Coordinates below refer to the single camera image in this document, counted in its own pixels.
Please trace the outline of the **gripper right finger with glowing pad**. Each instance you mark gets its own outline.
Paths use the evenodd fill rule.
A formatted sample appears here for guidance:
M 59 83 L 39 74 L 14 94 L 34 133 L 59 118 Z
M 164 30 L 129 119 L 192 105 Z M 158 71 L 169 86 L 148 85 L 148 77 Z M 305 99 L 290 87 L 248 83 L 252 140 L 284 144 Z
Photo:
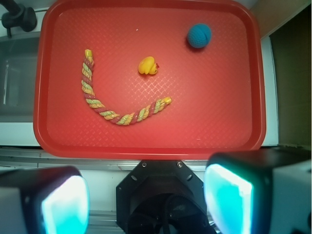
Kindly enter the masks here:
M 312 153 L 281 147 L 216 153 L 205 169 L 204 197 L 223 234 L 309 234 Z

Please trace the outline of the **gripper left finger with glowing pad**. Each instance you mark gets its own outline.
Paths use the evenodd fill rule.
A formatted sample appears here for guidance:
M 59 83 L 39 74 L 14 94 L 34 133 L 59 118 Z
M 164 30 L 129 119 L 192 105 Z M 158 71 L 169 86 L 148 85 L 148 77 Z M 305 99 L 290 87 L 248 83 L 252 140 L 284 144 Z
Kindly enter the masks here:
M 84 234 L 89 211 L 88 184 L 75 167 L 0 173 L 2 234 Z

